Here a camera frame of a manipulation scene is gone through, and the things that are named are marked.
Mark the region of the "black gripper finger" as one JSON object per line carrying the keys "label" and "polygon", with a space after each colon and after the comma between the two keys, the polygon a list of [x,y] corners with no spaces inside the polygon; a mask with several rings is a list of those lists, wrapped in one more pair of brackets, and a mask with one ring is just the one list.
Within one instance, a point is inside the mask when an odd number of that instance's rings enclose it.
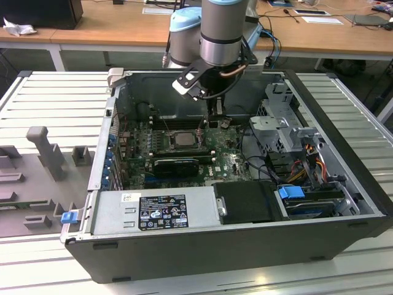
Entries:
{"label": "black gripper finger", "polygon": [[225,97],[219,96],[208,100],[208,121],[221,120],[225,116]]}

